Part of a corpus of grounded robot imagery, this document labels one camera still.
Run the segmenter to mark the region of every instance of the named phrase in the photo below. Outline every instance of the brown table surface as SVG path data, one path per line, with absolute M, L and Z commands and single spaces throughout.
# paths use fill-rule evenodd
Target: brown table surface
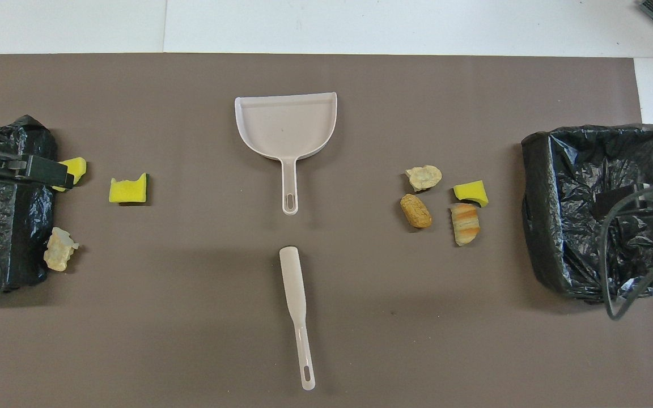
M 300 160 L 241 141 L 236 96 L 336 91 Z M 0 295 L 0 406 L 653 406 L 653 299 L 621 322 L 534 278 L 519 142 L 641 121 L 631 59 L 0 55 L 0 125 L 31 114 L 82 156 L 56 225 L 67 274 Z M 402 172 L 437 165 L 413 230 Z M 109 179 L 150 173 L 147 206 Z M 451 186 L 490 205 L 458 248 Z M 316 389 L 300 387 L 278 251 L 300 249 Z

